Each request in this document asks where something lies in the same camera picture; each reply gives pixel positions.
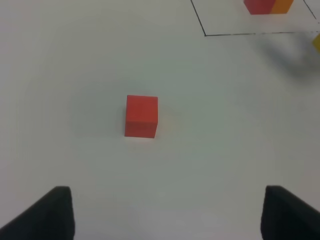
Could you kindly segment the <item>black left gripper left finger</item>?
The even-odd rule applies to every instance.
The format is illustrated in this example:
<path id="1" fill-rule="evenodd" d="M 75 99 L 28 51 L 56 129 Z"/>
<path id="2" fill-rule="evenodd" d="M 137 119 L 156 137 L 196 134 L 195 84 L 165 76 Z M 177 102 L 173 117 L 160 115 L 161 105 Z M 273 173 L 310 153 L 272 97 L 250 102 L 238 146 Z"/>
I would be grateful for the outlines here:
<path id="1" fill-rule="evenodd" d="M 72 192 L 56 186 L 15 219 L 0 228 L 2 240 L 73 240 Z"/>

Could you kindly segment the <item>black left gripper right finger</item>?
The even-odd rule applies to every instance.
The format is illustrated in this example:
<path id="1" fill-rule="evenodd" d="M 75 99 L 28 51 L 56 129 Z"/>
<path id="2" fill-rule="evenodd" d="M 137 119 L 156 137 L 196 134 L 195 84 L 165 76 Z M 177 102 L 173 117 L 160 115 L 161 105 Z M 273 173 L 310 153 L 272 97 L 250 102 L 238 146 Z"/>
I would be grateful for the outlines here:
<path id="1" fill-rule="evenodd" d="M 264 240 L 318 240 L 320 212 L 284 187 L 268 185 L 260 232 Z"/>

